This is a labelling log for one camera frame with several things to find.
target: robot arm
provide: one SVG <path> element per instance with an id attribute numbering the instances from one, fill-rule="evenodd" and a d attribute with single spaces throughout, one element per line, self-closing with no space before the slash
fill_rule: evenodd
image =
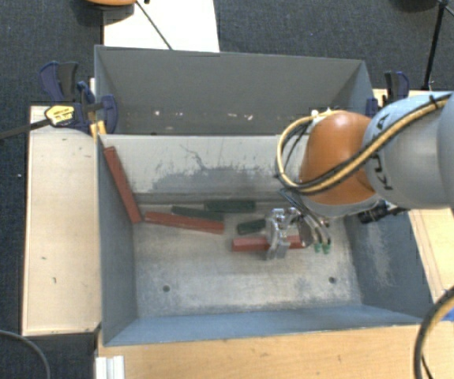
<path id="1" fill-rule="evenodd" d="M 283 166 L 284 146 L 310 129 L 299 176 Z M 380 199 L 402 208 L 454 212 L 454 93 L 396 101 L 374 118 L 328 111 L 283 132 L 276 174 L 312 213 L 337 217 L 372 208 Z"/>

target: yellow cable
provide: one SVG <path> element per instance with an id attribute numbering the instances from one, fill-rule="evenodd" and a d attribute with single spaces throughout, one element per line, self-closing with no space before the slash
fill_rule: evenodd
<path id="1" fill-rule="evenodd" d="M 350 164 L 345 166 L 342 170 L 337 171 L 333 176 L 330 178 L 327 178 L 323 182 L 320 182 L 314 186 L 311 187 L 302 187 L 302 184 L 298 184 L 297 182 L 292 181 L 291 179 L 288 178 L 288 176 L 284 172 L 284 166 L 283 166 L 283 161 L 282 161 L 282 145 L 283 141 L 286 138 L 286 136 L 297 126 L 300 126 L 301 124 L 305 122 L 309 122 L 314 120 L 318 116 L 328 116 L 331 114 L 335 114 L 338 111 L 329 111 L 325 112 L 323 114 L 319 114 L 316 116 L 309 116 L 305 118 L 298 119 L 297 121 L 293 122 L 290 126 L 288 126 L 284 131 L 283 134 L 281 135 L 280 141 L 278 142 L 277 145 L 277 153 L 276 153 L 276 163 L 277 163 L 277 170 L 278 173 L 280 174 L 281 178 L 290 186 L 294 188 L 298 188 L 298 190 L 301 193 L 307 193 L 307 194 L 313 194 L 318 191 L 326 190 L 327 188 L 330 188 L 333 186 L 335 183 L 341 180 L 341 178 L 344 178 L 346 175 L 348 175 L 351 171 L 353 171 L 356 167 L 359 165 L 363 164 L 366 162 L 369 157 L 372 156 L 373 153 L 375 153 L 383 144 L 385 144 L 389 139 L 397 135 L 397 133 L 403 129 L 405 126 L 410 124 L 411 122 L 420 119 L 424 117 L 425 115 L 428 115 L 438 109 L 441 109 L 447 102 L 447 99 L 441 99 L 437 101 L 436 103 L 430 103 L 429 105 L 409 114 L 406 115 L 405 117 L 399 119 L 398 121 L 394 122 L 390 127 L 386 129 L 386 131 L 379 136 L 371 146 L 369 146 L 365 151 L 363 151 L 360 156 L 358 156 L 357 159 L 352 161 Z"/>
<path id="2" fill-rule="evenodd" d="M 311 122 L 316 118 L 325 118 L 329 115 L 336 114 L 341 111 L 326 111 L 316 115 L 309 115 L 304 118 L 297 119 L 296 121 L 292 122 L 284 131 L 281 133 L 281 137 L 277 144 L 276 149 L 276 164 L 277 164 L 277 171 L 280 177 L 289 185 L 293 187 L 297 187 L 298 183 L 291 181 L 291 179 L 284 173 L 284 165 L 283 165 L 283 142 L 286 140 L 288 134 L 298 126 L 305 124 L 307 122 Z"/>

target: gray metal panel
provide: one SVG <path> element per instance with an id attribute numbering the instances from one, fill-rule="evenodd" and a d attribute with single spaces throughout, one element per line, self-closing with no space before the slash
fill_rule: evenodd
<path id="1" fill-rule="evenodd" d="M 312 108 L 351 105 L 340 92 L 356 72 L 367 96 L 354 101 L 365 107 L 372 89 L 362 63 L 97 46 L 97 93 L 114 82 L 119 133 L 278 133 Z"/>
<path id="2" fill-rule="evenodd" d="M 373 91 L 367 66 L 364 62 L 360 62 L 339 94 L 332 100 L 330 107 L 341 107 L 359 114 L 365 114 L 367 99 L 371 97 L 373 97 Z"/>
<path id="3" fill-rule="evenodd" d="M 107 346 L 416 325 L 420 319 L 368 306 L 138 319 Z"/>
<path id="4" fill-rule="evenodd" d="M 361 224 L 345 220 L 362 303 L 423 317 L 432 295 L 407 215 Z"/>
<path id="5" fill-rule="evenodd" d="M 342 220 L 331 222 L 329 254 L 289 250 L 284 260 L 265 253 L 233 253 L 240 222 L 264 217 L 279 204 L 257 203 L 257 212 L 225 215 L 225 232 L 212 235 L 141 223 L 134 226 L 139 317 L 206 315 L 359 305 L 351 249 Z M 167 208 L 149 209 L 169 212 Z"/>
<path id="6" fill-rule="evenodd" d="M 99 229 L 104 341 L 137 318 L 132 223 L 99 144 Z"/>
<path id="7" fill-rule="evenodd" d="M 280 199 L 281 184 L 274 178 L 276 136 L 103 135 L 101 139 L 106 147 L 116 147 L 131 190 L 145 204 L 212 197 Z M 305 145 L 303 139 L 295 148 L 295 159 L 302 158 Z"/>

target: red wooden stick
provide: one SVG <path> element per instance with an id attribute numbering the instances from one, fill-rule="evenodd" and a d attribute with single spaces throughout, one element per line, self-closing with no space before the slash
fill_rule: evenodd
<path id="1" fill-rule="evenodd" d="M 290 249 L 303 249 L 304 246 L 298 235 L 288 236 Z M 232 240 L 232 251 L 267 251 L 270 247 L 264 236 L 240 237 Z"/>
<path id="2" fill-rule="evenodd" d="M 126 179 L 122 163 L 119 160 L 118 153 L 115 148 L 105 148 L 103 155 L 106 158 L 107 166 L 113 176 L 114 183 L 118 188 L 118 192 L 122 197 L 123 204 L 125 205 L 126 212 L 129 215 L 132 223 L 142 222 L 142 215 L 137 202 L 133 199 L 132 190 Z"/>
<path id="3" fill-rule="evenodd" d="M 222 222 L 190 218 L 188 216 L 173 215 L 171 213 L 146 212 L 144 214 L 144 221 L 164 226 L 180 227 L 181 229 L 189 229 L 192 231 L 205 231 L 214 233 L 215 235 L 222 235 L 225 230 L 225 225 Z"/>

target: green block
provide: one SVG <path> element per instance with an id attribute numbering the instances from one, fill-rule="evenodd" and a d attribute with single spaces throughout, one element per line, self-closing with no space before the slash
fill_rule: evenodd
<path id="1" fill-rule="evenodd" d="M 249 233 L 257 233 L 265 229 L 265 219 L 251 220 L 237 225 L 237 232 L 240 235 L 248 235 Z"/>
<path id="2" fill-rule="evenodd" d="M 222 213 L 250 213 L 255 212 L 256 203 L 255 201 L 237 201 L 237 200 L 226 200 L 226 201 L 206 201 L 204 203 L 204 209 L 210 212 L 222 212 Z"/>

